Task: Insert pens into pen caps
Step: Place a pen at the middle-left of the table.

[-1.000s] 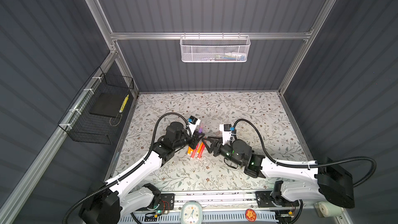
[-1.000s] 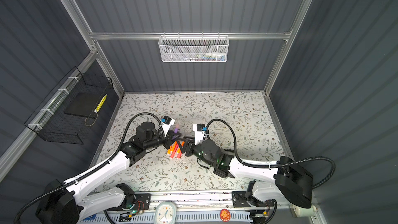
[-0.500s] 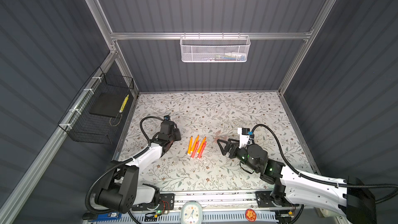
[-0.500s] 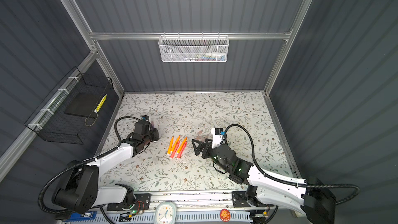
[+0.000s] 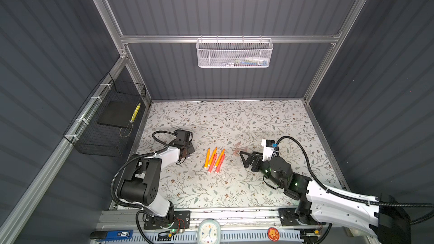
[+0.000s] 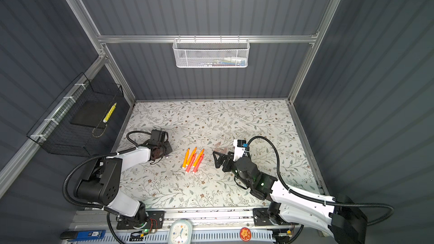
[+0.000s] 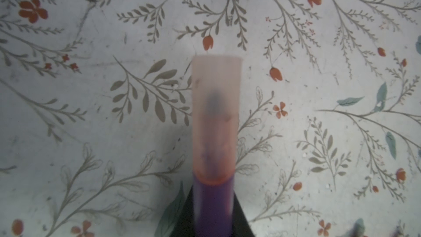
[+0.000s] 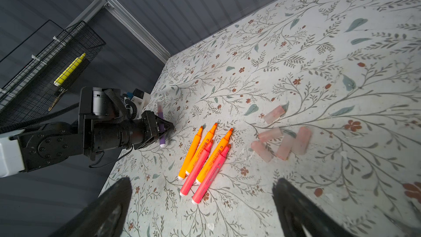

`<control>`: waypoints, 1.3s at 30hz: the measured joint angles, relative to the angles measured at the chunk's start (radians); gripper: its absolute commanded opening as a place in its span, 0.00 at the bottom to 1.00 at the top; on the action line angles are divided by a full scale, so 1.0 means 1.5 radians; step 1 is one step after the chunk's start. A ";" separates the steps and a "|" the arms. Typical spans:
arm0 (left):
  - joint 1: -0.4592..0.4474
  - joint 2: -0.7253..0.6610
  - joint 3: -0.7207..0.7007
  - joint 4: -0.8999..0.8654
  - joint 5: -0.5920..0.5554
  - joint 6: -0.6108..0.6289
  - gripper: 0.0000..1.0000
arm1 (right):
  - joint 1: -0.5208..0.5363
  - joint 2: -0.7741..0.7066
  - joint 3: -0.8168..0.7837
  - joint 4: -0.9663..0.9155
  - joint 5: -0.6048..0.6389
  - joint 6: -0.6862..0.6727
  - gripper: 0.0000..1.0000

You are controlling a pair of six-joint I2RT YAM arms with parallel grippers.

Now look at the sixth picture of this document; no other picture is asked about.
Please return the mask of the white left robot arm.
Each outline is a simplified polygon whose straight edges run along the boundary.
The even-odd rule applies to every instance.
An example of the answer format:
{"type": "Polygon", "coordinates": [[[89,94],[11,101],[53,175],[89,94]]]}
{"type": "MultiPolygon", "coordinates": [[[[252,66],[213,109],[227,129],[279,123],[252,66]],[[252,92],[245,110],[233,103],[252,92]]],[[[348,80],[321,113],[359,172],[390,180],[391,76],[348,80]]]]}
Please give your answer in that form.
{"type": "Polygon", "coordinates": [[[69,179],[65,179],[62,193],[69,202],[78,206],[98,208],[124,219],[144,223],[148,220],[145,205],[120,190],[122,172],[141,163],[157,164],[172,152],[166,131],[131,131],[126,139],[133,144],[127,150],[91,157],[74,168],[72,177],[80,168],[82,174],[73,196],[67,191],[69,179]]]}

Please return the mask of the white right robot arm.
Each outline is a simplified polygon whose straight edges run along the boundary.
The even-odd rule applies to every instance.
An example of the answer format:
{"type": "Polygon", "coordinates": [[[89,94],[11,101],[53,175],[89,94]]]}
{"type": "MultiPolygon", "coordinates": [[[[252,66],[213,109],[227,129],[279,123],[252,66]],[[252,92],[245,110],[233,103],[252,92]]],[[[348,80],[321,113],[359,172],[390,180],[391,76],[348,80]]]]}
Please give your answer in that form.
{"type": "Polygon", "coordinates": [[[311,227],[331,235],[339,244],[364,244],[367,231],[367,217],[357,207],[330,206],[327,201],[351,203],[352,200],[340,195],[334,197],[318,195],[305,190],[296,192],[309,198],[312,202],[288,191],[276,177],[261,172],[257,165],[247,156],[234,161],[234,153],[213,152],[216,168],[234,174],[235,180],[243,183],[242,188],[259,200],[270,201],[267,214],[275,225],[296,223],[311,227]]]}

